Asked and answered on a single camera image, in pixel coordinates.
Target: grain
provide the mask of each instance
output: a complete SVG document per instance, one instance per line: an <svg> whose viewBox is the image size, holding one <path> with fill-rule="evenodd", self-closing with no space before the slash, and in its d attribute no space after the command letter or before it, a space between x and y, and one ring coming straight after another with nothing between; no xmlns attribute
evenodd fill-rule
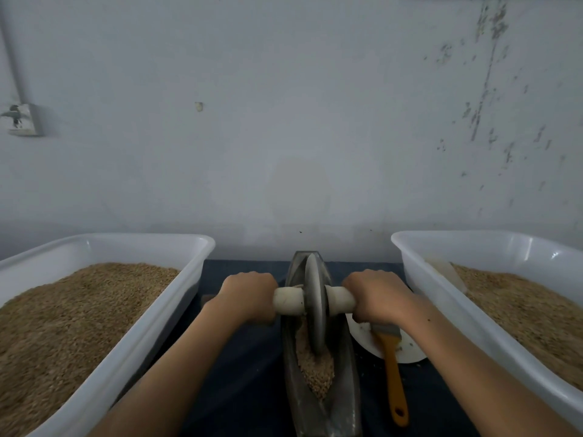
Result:
<svg viewBox="0 0 583 437"><path fill-rule="evenodd" d="M96 264L0 308L0 429L33 431L84 382L179 273Z"/></svg>
<svg viewBox="0 0 583 437"><path fill-rule="evenodd" d="M452 265L472 302L552 372L583 390L583 308L515 274Z"/></svg>
<svg viewBox="0 0 583 437"><path fill-rule="evenodd" d="M328 394L334 378L334 359L328 348L318 357L310 348L308 321L302 317L302 325L295 332L295 354L304 379L317 399L322 402Z"/></svg>

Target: white plastic tub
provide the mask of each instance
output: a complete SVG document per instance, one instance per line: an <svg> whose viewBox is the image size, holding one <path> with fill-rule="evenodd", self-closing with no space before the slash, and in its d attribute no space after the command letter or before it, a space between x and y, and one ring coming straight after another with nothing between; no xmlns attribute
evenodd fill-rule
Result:
<svg viewBox="0 0 583 437"><path fill-rule="evenodd" d="M552 373L424 261L438 257L515 273L583 307L583 252L509 231L402 231L390 240L401 250L414 292L425 294L472 342L583 431L583 392Z"/></svg>
<svg viewBox="0 0 583 437"><path fill-rule="evenodd" d="M201 235L87 234L0 261L0 306L29 288L96 263L145 262L182 270L69 400L29 437L80 437L97 424L151 352L187 290L200 279L203 261L214 248L215 241Z"/></svg>

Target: electrical outlet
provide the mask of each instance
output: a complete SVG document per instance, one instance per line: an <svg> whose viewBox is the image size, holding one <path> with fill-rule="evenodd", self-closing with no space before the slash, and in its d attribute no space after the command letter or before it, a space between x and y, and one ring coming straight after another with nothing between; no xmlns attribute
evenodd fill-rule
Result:
<svg viewBox="0 0 583 437"><path fill-rule="evenodd" d="M14 104L8 111L0 113L8 133L15 136L40 136L34 115L32 104Z"/></svg>

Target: dark tabletop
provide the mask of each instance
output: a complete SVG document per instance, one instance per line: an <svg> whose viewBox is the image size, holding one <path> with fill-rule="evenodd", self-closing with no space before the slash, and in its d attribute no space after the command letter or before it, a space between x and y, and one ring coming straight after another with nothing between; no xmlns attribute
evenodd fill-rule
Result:
<svg viewBox="0 0 583 437"><path fill-rule="evenodd" d="M271 273L284 285L289 262L207 260L199 291L162 349L162 355L200 312L200 295L215 294L230 274ZM394 271L404 279L402 264L326 262L334 285L352 271ZM225 346L204 382L182 427L182 436L282 436L295 430L283 378L279 320L272 326L244 326ZM410 425L393 424L387 400L384 362L353 339L360 377L362 426L365 437L478 436L476 429L431 362L400 364Z"/></svg>

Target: metal disc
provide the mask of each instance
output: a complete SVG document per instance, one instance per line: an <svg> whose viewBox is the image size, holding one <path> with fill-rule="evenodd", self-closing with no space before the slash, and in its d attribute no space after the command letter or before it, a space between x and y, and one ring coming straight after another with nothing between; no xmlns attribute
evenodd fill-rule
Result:
<svg viewBox="0 0 583 437"><path fill-rule="evenodd" d="M319 355L325 346L328 297L315 254L308 256L305 262L304 294L310 346Z"/></svg>

